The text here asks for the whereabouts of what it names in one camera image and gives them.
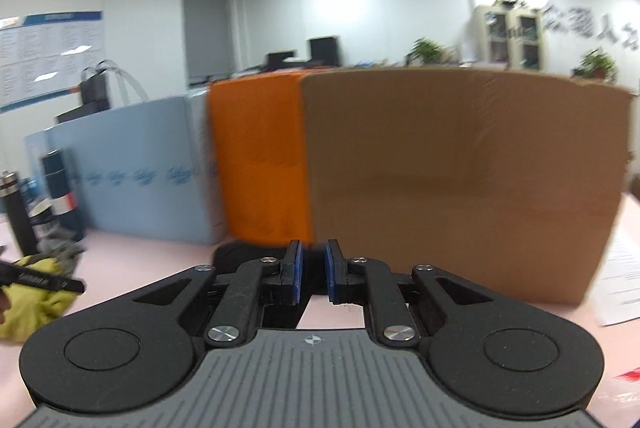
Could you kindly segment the dark blue carton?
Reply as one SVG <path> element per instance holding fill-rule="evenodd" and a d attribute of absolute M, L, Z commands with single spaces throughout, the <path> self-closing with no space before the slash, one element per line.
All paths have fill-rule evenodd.
<path fill-rule="evenodd" d="M 85 228 L 70 187 L 62 152 L 53 150 L 43 155 L 41 165 L 58 224 L 72 235 L 75 242 L 82 240 Z"/>

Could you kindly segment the large brown cardboard box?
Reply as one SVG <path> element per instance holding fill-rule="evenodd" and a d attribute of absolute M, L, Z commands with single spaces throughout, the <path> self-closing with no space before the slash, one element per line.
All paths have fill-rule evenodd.
<path fill-rule="evenodd" d="M 529 303 L 582 301 L 620 205 L 630 92 L 431 68 L 310 74 L 302 96 L 317 241 Z"/>

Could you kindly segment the yellow-green folded garment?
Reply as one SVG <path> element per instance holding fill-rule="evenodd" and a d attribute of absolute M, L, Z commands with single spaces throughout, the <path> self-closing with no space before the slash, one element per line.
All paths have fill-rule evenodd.
<path fill-rule="evenodd" d="M 61 318 L 86 290 L 86 284 L 64 273 L 63 263 L 49 256 L 26 256 L 1 261 L 1 292 L 9 300 L 2 312 L 1 340 L 24 342 L 52 321 Z"/>

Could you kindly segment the orange cardboard box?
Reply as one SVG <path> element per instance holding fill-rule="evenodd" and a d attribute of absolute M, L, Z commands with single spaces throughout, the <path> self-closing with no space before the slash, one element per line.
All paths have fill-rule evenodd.
<path fill-rule="evenodd" d="M 227 227 L 260 246 L 314 239 L 309 197 L 303 71 L 209 86 L 208 105 Z"/>

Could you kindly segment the grey patterned cloth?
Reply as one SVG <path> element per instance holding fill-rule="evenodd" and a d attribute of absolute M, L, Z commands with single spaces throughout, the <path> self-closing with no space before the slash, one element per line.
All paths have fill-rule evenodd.
<path fill-rule="evenodd" d="M 52 259 L 58 266 L 58 273 L 65 278 L 73 278 L 85 248 L 73 240 L 73 231 L 56 227 L 38 241 L 38 253 L 31 255 L 29 264 L 40 260 Z"/>

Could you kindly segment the white paper sheet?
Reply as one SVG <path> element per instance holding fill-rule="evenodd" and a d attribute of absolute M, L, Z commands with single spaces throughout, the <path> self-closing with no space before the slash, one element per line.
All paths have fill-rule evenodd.
<path fill-rule="evenodd" d="M 593 287 L 596 315 L 603 326 L 639 318 L 639 202 L 624 194 Z"/>

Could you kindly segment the black computer monitor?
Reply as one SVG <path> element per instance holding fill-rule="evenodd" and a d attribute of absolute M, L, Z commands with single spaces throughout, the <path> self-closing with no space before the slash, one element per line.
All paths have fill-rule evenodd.
<path fill-rule="evenodd" d="M 331 68 L 338 68 L 343 64 L 337 36 L 311 38 L 308 45 L 312 62 Z"/>

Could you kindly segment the wall notice board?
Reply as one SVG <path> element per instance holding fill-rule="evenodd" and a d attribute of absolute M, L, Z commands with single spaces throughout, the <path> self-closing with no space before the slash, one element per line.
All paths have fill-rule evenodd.
<path fill-rule="evenodd" d="M 3 18 L 0 37 L 3 113 L 68 95 L 104 59 L 99 11 Z"/>

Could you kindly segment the black power adapter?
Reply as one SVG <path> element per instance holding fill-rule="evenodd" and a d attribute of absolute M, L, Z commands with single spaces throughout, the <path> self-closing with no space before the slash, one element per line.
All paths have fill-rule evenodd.
<path fill-rule="evenodd" d="M 108 96 L 108 75 L 113 74 L 118 84 L 120 96 L 125 106 L 129 104 L 127 88 L 134 89 L 141 101 L 148 101 L 149 95 L 142 85 L 117 63 L 104 59 L 95 66 L 88 66 L 81 72 L 80 83 L 73 88 L 80 95 L 80 106 L 59 114 L 55 119 L 58 124 L 73 121 L 91 114 L 111 109 Z"/>

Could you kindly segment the black t-shirt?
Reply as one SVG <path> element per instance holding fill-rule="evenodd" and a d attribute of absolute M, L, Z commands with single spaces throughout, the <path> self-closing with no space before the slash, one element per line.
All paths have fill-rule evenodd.
<path fill-rule="evenodd" d="M 242 263 L 250 260 L 272 257 L 282 260 L 285 257 L 286 247 L 265 247 L 242 241 L 231 241 L 218 246 L 212 257 L 212 265 L 218 274 L 233 273 L 239 269 Z M 326 260 L 321 244 L 303 246 L 303 282 L 300 291 L 300 300 L 307 296 L 326 295 Z"/>

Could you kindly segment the black thermos bottle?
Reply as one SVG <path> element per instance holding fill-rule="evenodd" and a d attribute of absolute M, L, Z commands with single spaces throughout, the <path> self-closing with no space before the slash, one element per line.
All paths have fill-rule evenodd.
<path fill-rule="evenodd" d="M 38 241 L 20 189 L 20 178 L 14 171 L 1 174 L 1 200 L 9 219 L 14 240 L 24 256 L 38 253 Z"/>

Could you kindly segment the beige cabinet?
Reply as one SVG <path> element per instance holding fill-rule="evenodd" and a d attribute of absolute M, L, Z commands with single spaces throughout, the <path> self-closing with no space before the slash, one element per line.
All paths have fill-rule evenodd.
<path fill-rule="evenodd" d="M 544 27 L 538 10 L 518 4 L 477 6 L 472 22 L 478 60 L 529 71 L 546 67 Z"/>

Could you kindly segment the light blue cardboard box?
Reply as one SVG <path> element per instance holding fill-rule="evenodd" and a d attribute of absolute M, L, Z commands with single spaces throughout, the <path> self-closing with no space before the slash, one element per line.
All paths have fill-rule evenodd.
<path fill-rule="evenodd" d="M 227 233 L 204 89 L 118 107 L 25 139 L 36 180 L 58 150 L 85 226 L 216 244 Z"/>

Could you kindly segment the potted green plant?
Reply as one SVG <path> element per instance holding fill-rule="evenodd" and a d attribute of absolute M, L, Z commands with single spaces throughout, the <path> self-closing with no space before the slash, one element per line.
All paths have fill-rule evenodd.
<path fill-rule="evenodd" d="M 406 66 L 429 66 L 430 64 L 442 63 L 445 57 L 445 48 L 437 44 L 434 40 L 418 38 L 412 45 L 406 57 Z"/>
<path fill-rule="evenodd" d="M 579 66 L 573 70 L 573 75 L 614 85 L 617 81 L 617 68 L 609 54 L 602 48 L 596 48 L 582 57 Z"/>

